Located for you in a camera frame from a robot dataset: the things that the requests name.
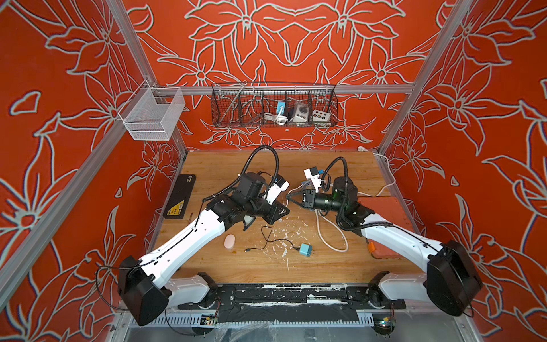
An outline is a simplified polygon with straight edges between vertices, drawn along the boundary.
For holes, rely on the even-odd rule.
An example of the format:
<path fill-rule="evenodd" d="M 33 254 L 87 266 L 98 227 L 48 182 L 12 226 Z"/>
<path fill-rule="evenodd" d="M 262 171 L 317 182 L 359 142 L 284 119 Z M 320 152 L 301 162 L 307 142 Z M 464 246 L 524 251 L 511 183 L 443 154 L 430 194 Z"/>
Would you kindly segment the mint green earbuds case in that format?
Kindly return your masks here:
<path fill-rule="evenodd" d="M 255 217 L 252 217 L 252 216 L 249 216 L 249 215 L 244 216 L 244 219 L 243 219 L 244 231 L 247 231 L 250 228 L 250 226 L 253 225 L 255 220 L 256 220 Z"/>

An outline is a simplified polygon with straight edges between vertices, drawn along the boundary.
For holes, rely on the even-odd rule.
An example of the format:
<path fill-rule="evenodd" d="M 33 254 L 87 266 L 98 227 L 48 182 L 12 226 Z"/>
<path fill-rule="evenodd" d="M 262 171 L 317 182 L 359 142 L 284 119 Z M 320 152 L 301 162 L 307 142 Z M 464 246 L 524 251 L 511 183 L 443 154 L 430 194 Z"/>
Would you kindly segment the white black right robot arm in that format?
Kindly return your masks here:
<path fill-rule="evenodd" d="M 344 176 L 336 178 L 328 192 L 319 175 L 307 175 L 303 189 L 289 193 L 287 199 L 293 202 L 300 195 L 299 207 L 317 213 L 334 212 L 334 225 L 341 231 L 378 242 L 420 269 L 411 275 L 379 273 L 373 295 L 378 306 L 387 300 L 410 299 L 430 302 L 451 316 L 471 309 L 483 283 L 462 244 L 454 240 L 442 243 L 410 232 L 363 206 L 357 194 L 353 182 Z"/>

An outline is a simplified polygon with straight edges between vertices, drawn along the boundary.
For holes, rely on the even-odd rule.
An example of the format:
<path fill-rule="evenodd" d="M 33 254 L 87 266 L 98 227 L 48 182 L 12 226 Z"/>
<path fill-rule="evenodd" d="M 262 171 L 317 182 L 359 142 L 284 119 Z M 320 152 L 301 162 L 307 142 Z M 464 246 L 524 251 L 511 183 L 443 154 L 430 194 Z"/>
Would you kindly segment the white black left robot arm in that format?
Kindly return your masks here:
<path fill-rule="evenodd" d="M 163 245 L 139 258 L 129 256 L 121 262 L 118 293 L 138 326 L 158 318 L 165 309 L 202 302 L 216 284 L 205 273 L 175 281 L 178 269 L 213 239 L 237 223 L 249 228 L 256 218 L 272 225 L 289 214 L 277 197 L 289 187 L 282 176 L 272 185 L 255 172 L 239 179 L 229 194 L 216 195 L 198 218 Z"/>

